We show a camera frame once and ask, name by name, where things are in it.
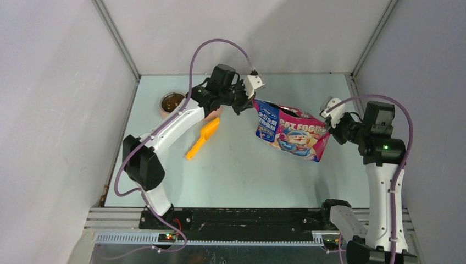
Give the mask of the yellow plastic scoop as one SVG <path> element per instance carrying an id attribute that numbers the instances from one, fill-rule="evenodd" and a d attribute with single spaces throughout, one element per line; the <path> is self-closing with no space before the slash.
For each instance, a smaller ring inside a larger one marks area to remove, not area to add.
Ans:
<path id="1" fill-rule="evenodd" d="M 191 160 L 194 158 L 194 156 L 202 148 L 202 146 L 206 143 L 206 141 L 208 141 L 208 139 L 216 132 L 219 124 L 220 124 L 220 118 L 216 117 L 201 128 L 198 140 L 191 147 L 191 149 L 187 152 L 185 156 L 188 160 Z"/>

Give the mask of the colourful cat food bag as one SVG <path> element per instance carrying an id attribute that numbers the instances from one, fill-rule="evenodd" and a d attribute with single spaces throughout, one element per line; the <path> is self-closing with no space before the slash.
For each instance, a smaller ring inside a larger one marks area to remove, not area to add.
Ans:
<path id="1" fill-rule="evenodd" d="M 254 100 L 254 109 L 258 138 L 301 159 L 320 161 L 330 136 L 324 122 L 298 108 L 269 101 Z"/>

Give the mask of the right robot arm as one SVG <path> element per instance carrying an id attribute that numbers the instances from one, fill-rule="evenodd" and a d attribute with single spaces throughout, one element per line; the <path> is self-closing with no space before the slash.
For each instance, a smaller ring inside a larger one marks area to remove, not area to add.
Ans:
<path id="1" fill-rule="evenodd" d="M 403 230 L 401 189 L 407 146 L 392 137 L 395 106 L 370 101 L 358 122 L 341 100 L 329 98 L 320 115 L 339 144 L 358 146 L 370 195 L 368 227 L 345 205 L 332 205 L 323 211 L 321 226 L 338 228 L 346 241 L 347 263 L 418 263 L 417 256 L 408 251 Z"/>

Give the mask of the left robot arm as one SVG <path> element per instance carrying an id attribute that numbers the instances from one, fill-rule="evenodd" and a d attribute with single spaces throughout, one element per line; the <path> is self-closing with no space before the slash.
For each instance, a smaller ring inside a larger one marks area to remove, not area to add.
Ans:
<path id="1" fill-rule="evenodd" d="M 234 68 L 218 64 L 162 122 L 141 136 L 128 135 L 124 139 L 120 169 L 136 183 L 145 203 L 153 210 L 153 223 L 160 229 L 171 227 L 174 221 L 170 211 L 173 204 L 162 184 L 165 170 L 160 154 L 221 106 L 232 107 L 236 114 L 252 108 L 256 90 L 263 85 L 256 71 L 241 78 Z"/>

